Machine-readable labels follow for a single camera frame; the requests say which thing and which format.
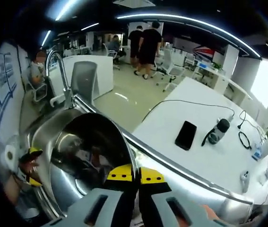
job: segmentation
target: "ceiling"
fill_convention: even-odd
[[[91,29],[97,31],[123,31],[126,29],[128,22],[137,19],[133,18],[122,21],[116,20],[116,17],[128,15],[132,12],[160,12],[183,15],[215,25],[240,39],[253,34],[261,34],[265,37],[264,41],[268,41],[267,1],[236,0],[230,2],[212,0],[203,4],[195,4],[195,1],[151,0],[156,5],[155,7],[131,9],[113,4],[113,0],[78,0],[80,4],[73,7],[59,21],[54,21],[45,16],[54,1],[37,2],[35,8],[28,6],[25,8],[24,12],[20,15],[21,19],[13,26],[14,30],[10,33],[10,36],[27,48],[28,46],[31,48],[40,46],[41,39],[48,30],[54,31],[49,36],[49,40],[54,39],[59,33],[80,31],[82,28],[96,22],[100,24]],[[177,37],[181,35],[187,36],[188,34],[193,40],[197,40],[197,43],[218,50],[227,44],[225,40],[211,33],[197,28],[180,28],[179,26],[166,23],[164,25],[164,33],[168,32]],[[16,32],[19,29],[23,31],[21,34]],[[268,58],[268,46],[265,45],[265,42],[253,46],[253,48],[261,56]]]

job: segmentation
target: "black t-shirt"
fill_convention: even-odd
[[[129,39],[130,39],[131,49],[138,49],[141,35],[142,35],[142,31],[139,31],[139,30],[132,31],[130,33]]]
[[[140,51],[156,52],[158,43],[161,42],[161,35],[155,29],[147,29],[142,33],[143,43]]]

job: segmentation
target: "window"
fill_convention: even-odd
[[[268,60],[261,61],[251,92],[265,108],[268,107]]]

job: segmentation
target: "black bottle cap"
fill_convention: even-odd
[[[221,119],[217,124],[217,128],[223,133],[227,132],[229,127],[230,127],[229,121],[225,118]]]

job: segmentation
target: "man in black shirt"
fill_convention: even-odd
[[[137,67],[137,54],[139,50],[139,41],[142,36],[142,26],[137,26],[135,31],[132,31],[129,35],[130,40],[130,63],[133,67]]]
[[[146,68],[146,74],[142,76],[144,79],[147,79],[151,72],[152,65],[155,63],[156,53],[157,56],[159,56],[161,35],[156,30],[159,27],[160,24],[154,21],[152,27],[144,30],[140,38],[138,53],[139,64],[134,73],[140,75],[142,68]]]

